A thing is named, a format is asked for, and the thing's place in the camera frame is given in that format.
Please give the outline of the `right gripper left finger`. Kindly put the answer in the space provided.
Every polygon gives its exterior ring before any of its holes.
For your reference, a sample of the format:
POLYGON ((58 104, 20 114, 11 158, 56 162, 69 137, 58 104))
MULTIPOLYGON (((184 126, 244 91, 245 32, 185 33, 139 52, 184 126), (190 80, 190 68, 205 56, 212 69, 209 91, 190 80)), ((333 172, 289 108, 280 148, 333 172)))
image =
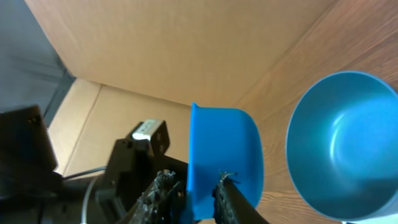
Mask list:
POLYGON ((187 177, 184 172, 161 170, 127 213, 128 224, 188 223, 187 177))

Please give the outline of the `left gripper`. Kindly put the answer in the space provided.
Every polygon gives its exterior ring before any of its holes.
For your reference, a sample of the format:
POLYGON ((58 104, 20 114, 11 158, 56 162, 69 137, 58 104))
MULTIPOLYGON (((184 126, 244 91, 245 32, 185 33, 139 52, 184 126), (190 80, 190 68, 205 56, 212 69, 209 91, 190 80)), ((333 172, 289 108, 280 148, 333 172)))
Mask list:
POLYGON ((93 210, 93 223, 127 223, 127 213, 161 170, 184 172, 187 177, 188 164, 165 154, 170 146, 166 121, 150 141, 134 140, 131 134, 142 123, 114 143, 95 185, 98 208, 93 210))

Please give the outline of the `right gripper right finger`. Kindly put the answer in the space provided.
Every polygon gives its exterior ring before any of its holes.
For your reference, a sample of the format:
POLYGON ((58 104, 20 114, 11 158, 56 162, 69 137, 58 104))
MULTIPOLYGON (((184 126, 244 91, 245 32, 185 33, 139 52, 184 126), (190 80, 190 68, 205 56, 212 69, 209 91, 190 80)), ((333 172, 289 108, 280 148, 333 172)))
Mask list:
POLYGON ((219 172, 220 180, 213 189, 213 218, 217 224, 269 224, 235 185, 230 177, 235 172, 219 172))

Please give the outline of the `blue plastic scoop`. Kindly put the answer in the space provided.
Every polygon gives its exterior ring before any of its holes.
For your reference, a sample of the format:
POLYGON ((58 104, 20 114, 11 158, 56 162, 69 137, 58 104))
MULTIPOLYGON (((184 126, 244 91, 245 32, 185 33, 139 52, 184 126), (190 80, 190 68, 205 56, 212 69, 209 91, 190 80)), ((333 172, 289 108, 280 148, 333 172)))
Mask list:
POLYGON ((211 219, 212 191, 220 173, 234 173, 238 189, 257 207, 264 185, 264 162, 254 120, 236 108, 192 105, 187 191, 195 220, 211 219))

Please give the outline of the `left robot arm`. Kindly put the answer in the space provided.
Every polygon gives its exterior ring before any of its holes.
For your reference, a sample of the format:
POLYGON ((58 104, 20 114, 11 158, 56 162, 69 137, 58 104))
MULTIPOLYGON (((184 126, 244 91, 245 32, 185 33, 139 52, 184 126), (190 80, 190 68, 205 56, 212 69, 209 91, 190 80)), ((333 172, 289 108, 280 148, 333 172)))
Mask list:
POLYGON ((38 106, 1 111, 2 223, 178 223, 187 164, 165 121, 139 123, 104 167, 64 177, 38 106))

